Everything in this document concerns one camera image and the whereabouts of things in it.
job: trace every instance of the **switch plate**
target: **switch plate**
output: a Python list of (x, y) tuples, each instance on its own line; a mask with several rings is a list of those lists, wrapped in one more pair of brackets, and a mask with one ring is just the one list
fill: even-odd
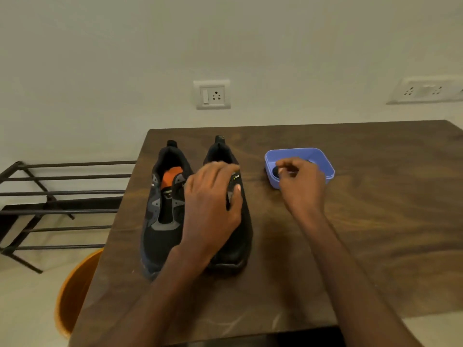
[(463, 100), (462, 93), (463, 76), (406, 77), (397, 84), (388, 103), (461, 101)]
[(197, 110), (229, 109), (230, 81), (195, 80), (193, 82), (194, 101)]

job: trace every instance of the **blue plastic container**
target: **blue plastic container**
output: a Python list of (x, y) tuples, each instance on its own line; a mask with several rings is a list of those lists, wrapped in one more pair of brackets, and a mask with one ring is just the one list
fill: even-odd
[(280, 180), (273, 175), (272, 170), (275, 167), (276, 161), (288, 157), (300, 157), (303, 160), (315, 163), (325, 174), (327, 183), (328, 181), (334, 178), (333, 166), (331, 165), (330, 161), (328, 161), (325, 154), (318, 148), (307, 147), (287, 148), (284, 150), (270, 150), (265, 154), (265, 170), (267, 171), (267, 176), (269, 177), (270, 184), (275, 189), (280, 189), (280, 186), (278, 185), (278, 182)]

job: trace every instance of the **black metal rack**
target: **black metal rack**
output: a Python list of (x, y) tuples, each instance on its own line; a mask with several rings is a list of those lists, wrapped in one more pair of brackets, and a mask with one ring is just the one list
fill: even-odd
[[(44, 180), (83, 180), (83, 179), (109, 179), (109, 178), (129, 178), (131, 174), (105, 174), (105, 175), (75, 175), (75, 176), (53, 176), (36, 177), (30, 169), (32, 168), (55, 168), (55, 167), (85, 167), (85, 166), (108, 166), (118, 164), (135, 164), (135, 160), (123, 160), (113, 162), (84, 162), (84, 163), (56, 163), (56, 164), (26, 164), (18, 161), (0, 173), (0, 184), (11, 181), (33, 181), (42, 189), (41, 192), (0, 192), (2, 196), (46, 196), (44, 204), (24, 204), (6, 206), (0, 210), (0, 240), (8, 233), (14, 222), (20, 215), (34, 215), (26, 227), (16, 236), (16, 238), (5, 248), (0, 247), (0, 253), (16, 262), (28, 267), (29, 269), (41, 274), (43, 271), (36, 268), (29, 262), (14, 254), (19, 250), (42, 250), (42, 249), (69, 249), (69, 248), (102, 248), (104, 244), (90, 245), (58, 245), (58, 246), (21, 246), (27, 235), (34, 232), (45, 231), (66, 231), (66, 230), (91, 230), (108, 229), (111, 225), (101, 226), (77, 226), (77, 227), (49, 227), (34, 229), (42, 217), (46, 214), (66, 214), (71, 219), (75, 219), (73, 214), (88, 213), (117, 213), (122, 196), (111, 198), (89, 198), (86, 200), (66, 200), (58, 201), (55, 195), (101, 195), (101, 194), (124, 194), (125, 190), (84, 190), (84, 191), (49, 191), (41, 181)], [(17, 171), (24, 171), (26, 178), (11, 178)]]

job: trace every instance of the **wooden table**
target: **wooden table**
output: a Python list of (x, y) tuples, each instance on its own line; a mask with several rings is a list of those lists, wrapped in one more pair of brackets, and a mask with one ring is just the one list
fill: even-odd
[(264, 171), (268, 150), (318, 147), (336, 170), (326, 213), (401, 317), (463, 309), (463, 131), (447, 121), (150, 130), (70, 345), (90, 346), (149, 282), (139, 242), (160, 148), (175, 139), (198, 170), (216, 134), (241, 165), (254, 239), (245, 270), (203, 275), (167, 342), (336, 323), (307, 242)]

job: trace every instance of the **plastic container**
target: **plastic container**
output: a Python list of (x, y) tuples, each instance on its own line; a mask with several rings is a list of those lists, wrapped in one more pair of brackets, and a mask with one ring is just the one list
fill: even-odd
[(56, 299), (55, 324), (66, 338), (70, 338), (74, 329), (102, 252), (103, 249), (100, 249), (86, 257), (69, 273), (61, 286)]
[(275, 167), (276, 161), (282, 158), (288, 157), (300, 157), (303, 160), (307, 160), (311, 163), (318, 165), (320, 170), (325, 174), (326, 182), (334, 178), (334, 169), (330, 161), (327, 159), (325, 154), (314, 147), (307, 148), (287, 148), (283, 150), (270, 150), (265, 154), (265, 170), (267, 171), (267, 176), (269, 177), (270, 184), (275, 189), (280, 189), (278, 182), (280, 179), (276, 178), (272, 170)]

